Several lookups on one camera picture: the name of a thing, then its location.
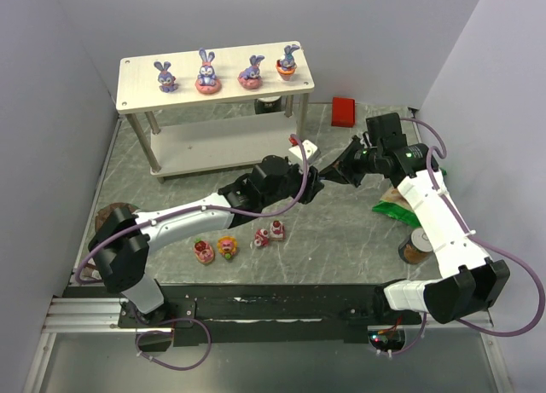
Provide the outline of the strawberry cake toy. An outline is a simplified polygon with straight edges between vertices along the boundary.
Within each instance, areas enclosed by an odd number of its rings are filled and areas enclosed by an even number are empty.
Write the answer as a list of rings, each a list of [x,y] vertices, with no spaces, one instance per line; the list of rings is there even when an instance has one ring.
[[[280,220],[274,220],[270,224],[270,238],[272,240],[285,240],[285,226]]]

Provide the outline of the pink white roll cake toy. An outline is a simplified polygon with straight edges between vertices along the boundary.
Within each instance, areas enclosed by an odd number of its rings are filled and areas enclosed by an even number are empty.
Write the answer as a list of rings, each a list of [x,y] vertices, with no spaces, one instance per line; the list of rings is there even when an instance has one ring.
[[[269,231],[265,228],[260,228],[254,235],[253,245],[256,248],[262,248],[270,243]]]

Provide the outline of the purple bunny with red bow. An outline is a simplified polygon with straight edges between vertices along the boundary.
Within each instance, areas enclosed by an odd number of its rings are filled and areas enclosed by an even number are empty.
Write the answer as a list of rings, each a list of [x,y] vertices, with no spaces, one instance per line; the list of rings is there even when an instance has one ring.
[[[159,71],[159,88],[164,93],[171,93],[178,89],[176,77],[170,72],[171,63],[169,61],[155,61],[154,67]]]

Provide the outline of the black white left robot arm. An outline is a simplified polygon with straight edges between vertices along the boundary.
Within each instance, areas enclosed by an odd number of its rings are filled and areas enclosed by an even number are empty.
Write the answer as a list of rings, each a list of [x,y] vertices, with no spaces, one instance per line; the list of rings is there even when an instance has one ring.
[[[133,213],[120,207],[89,243],[88,256],[108,292],[123,295],[142,314],[153,313],[164,306],[165,297],[146,272],[149,255],[179,240],[267,217],[265,208],[285,199],[311,202],[323,188],[310,164],[314,156],[309,149],[288,158],[269,155],[204,199],[163,211]]]

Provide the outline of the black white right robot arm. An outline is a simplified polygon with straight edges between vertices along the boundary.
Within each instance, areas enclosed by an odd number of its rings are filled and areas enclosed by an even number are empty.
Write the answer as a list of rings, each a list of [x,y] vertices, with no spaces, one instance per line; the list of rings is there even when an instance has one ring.
[[[466,232],[444,184],[439,164],[423,143],[410,145],[401,118],[388,113],[367,118],[367,135],[350,145],[320,176],[357,187],[368,174],[389,179],[409,203],[433,249],[437,280],[399,280],[380,287],[392,310],[426,312],[445,324],[489,309],[508,281],[503,261],[494,261]]]

